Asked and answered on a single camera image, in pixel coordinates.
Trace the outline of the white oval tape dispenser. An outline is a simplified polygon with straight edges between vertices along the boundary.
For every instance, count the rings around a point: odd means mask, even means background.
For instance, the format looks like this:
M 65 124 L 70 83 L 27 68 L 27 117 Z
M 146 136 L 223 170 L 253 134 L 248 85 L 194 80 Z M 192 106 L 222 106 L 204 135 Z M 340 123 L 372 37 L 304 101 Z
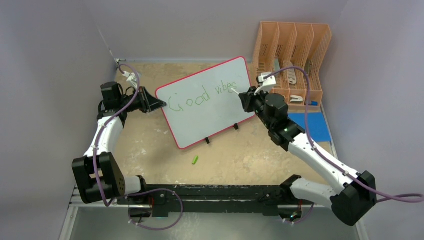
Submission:
M 287 70 L 287 78 L 290 85 L 295 85 L 297 83 L 297 76 L 294 68 Z

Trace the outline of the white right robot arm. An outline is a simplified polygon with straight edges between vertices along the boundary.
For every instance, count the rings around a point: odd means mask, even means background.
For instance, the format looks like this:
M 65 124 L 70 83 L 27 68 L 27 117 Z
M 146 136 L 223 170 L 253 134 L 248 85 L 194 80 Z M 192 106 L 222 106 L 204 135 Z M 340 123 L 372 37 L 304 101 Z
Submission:
M 284 97 L 277 93 L 255 94 L 255 87 L 239 93 L 246 113 L 254 113 L 268 130 L 271 141 L 317 172 L 327 184 L 292 176 L 282 184 L 280 196 L 288 204 L 306 200 L 332 210 L 345 225 L 354 226 L 376 204 L 376 179 L 368 171 L 348 167 L 311 139 L 290 119 Z

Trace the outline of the green marker cap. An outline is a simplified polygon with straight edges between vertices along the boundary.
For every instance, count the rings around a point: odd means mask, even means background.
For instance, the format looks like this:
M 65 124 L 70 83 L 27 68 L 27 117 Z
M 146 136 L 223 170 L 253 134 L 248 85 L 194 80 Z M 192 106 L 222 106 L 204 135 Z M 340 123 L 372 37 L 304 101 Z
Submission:
M 196 155 L 193 160 L 192 160 L 192 164 L 195 165 L 197 163 L 197 161 L 199 160 L 199 156 Z

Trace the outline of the white clip in tray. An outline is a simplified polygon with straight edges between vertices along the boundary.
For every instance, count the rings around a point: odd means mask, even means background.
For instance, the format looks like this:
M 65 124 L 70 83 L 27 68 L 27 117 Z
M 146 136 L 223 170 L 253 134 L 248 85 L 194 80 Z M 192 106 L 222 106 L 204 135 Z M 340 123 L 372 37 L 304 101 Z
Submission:
M 290 95 L 289 102 L 291 104 L 301 104 L 304 101 L 304 98 L 300 95 Z

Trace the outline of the orange plastic desk organizer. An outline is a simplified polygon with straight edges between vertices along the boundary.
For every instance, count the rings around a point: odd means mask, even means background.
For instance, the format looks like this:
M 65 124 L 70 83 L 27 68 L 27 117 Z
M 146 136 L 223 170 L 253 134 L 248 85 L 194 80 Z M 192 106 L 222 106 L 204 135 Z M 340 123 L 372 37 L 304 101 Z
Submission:
M 262 21 L 259 24 L 254 45 L 250 82 L 257 85 L 256 78 L 265 72 L 275 72 L 284 67 L 296 66 L 304 70 L 307 59 L 312 66 L 309 75 L 295 69 L 297 83 L 289 84 L 287 70 L 278 73 L 276 85 L 271 90 L 284 96 L 293 112 L 308 109 L 318 112 L 321 109 L 323 90 L 319 72 L 332 38 L 327 24 Z M 302 96 L 302 103 L 290 103 L 290 95 Z

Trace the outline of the blue notebook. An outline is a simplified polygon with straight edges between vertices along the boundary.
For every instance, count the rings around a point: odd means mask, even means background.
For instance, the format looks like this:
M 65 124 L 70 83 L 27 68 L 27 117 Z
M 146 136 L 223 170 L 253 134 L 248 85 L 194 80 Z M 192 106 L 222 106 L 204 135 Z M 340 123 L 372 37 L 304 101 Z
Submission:
M 304 113 L 289 113 L 289 118 L 306 130 Z M 330 142 L 331 135 L 321 112 L 309 112 L 307 114 L 307 125 L 311 138 L 316 142 Z

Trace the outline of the red-framed whiteboard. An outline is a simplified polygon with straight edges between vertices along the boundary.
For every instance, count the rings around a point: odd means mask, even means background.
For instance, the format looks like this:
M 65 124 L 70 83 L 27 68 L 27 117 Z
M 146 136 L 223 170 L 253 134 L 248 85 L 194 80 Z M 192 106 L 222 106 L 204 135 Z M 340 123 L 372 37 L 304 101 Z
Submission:
M 156 89 L 161 110 L 179 149 L 232 128 L 254 116 L 238 95 L 251 87 L 246 59 L 238 56 Z

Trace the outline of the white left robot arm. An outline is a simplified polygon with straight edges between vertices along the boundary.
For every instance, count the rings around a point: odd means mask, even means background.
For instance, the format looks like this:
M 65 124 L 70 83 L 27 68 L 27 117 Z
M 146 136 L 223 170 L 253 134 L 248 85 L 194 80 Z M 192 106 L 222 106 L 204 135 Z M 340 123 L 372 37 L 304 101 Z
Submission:
M 148 114 L 167 104 L 153 97 L 144 86 L 131 95 L 114 81 L 102 84 L 100 89 L 103 100 L 97 109 L 96 134 L 89 149 L 71 165 L 81 200 L 90 204 L 129 195 L 142 205 L 149 199 L 145 180 L 142 176 L 124 176 L 113 153 L 129 113 Z

